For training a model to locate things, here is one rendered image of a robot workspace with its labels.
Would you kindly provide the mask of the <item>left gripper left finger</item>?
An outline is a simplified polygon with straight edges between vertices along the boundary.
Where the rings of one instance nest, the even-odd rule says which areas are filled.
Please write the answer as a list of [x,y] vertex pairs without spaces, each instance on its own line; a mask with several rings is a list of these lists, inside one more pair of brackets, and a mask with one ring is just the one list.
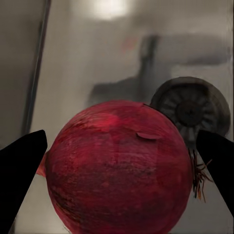
[[46,134],[40,130],[0,151],[0,234],[9,233],[46,150]]

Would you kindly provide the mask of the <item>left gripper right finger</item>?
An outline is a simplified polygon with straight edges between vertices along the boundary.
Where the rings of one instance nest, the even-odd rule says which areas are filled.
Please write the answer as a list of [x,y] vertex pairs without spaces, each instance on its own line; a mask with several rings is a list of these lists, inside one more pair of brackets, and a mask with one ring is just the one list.
[[221,135],[199,130],[196,148],[234,217],[234,143]]

